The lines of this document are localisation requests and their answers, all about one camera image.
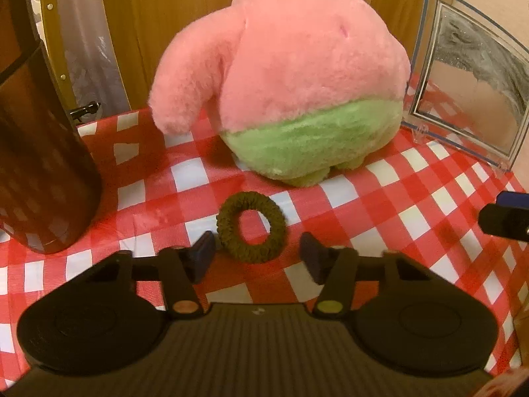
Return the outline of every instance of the tablecloth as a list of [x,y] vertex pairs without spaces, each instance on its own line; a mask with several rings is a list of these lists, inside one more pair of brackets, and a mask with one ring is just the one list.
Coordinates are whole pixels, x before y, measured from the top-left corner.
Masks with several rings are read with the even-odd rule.
[[[16,327],[28,305],[118,249],[151,256],[166,246],[192,244],[203,231],[215,230],[219,206],[239,191],[261,192],[281,207],[288,244],[280,257],[262,265],[218,252],[195,287],[204,304],[313,303],[321,287],[298,254],[300,235],[310,231],[329,246],[354,246],[363,255],[402,250],[430,267],[496,315],[500,333],[487,369],[497,374],[520,364],[512,317],[529,293],[527,244],[486,236],[477,224],[479,210],[500,191],[522,190],[512,174],[498,178],[487,165],[436,142],[414,144],[402,129],[362,168],[298,189],[245,168],[204,114],[181,136],[162,135],[147,110],[84,125],[79,132],[104,181],[89,231],[49,256],[0,233],[0,388],[27,369]],[[241,228],[257,243],[268,227],[256,212],[246,212]],[[355,303],[374,291],[368,284],[359,287]],[[155,306],[163,304],[158,283],[139,283],[138,293]]]

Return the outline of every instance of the round black disc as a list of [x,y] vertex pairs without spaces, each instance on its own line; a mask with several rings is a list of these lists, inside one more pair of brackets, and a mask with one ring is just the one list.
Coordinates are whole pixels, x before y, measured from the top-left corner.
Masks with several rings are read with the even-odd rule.
[[431,284],[380,294],[357,311],[353,326],[380,362],[421,376],[483,367],[498,334],[496,319],[480,302]]
[[17,336],[28,360],[68,375],[94,375],[146,355],[163,329],[162,314],[132,292],[107,284],[51,293],[20,317]]

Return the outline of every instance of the stuffed animal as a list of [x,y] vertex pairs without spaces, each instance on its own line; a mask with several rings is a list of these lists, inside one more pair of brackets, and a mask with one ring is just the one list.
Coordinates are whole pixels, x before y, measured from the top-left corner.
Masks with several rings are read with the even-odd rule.
[[233,0],[175,36],[149,106],[169,134],[205,108],[250,169],[310,186],[391,141],[409,71],[363,0]]

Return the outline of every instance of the ring-shaped object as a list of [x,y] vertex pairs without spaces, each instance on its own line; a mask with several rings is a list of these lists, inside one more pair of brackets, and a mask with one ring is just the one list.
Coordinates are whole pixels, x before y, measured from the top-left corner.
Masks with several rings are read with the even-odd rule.
[[[239,231],[239,215],[245,210],[261,212],[270,223],[270,234],[261,244],[247,244]],[[279,256],[286,242],[287,226],[279,206],[267,196],[242,192],[229,197],[217,215],[217,232],[223,247],[235,259],[252,264]]]

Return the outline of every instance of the green plush shorts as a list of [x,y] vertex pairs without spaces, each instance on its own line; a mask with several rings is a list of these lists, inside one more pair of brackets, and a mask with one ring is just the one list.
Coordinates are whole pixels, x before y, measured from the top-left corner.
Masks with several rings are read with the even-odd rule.
[[402,101],[358,100],[221,136],[250,169],[289,180],[348,162],[360,165],[395,136],[402,109]]

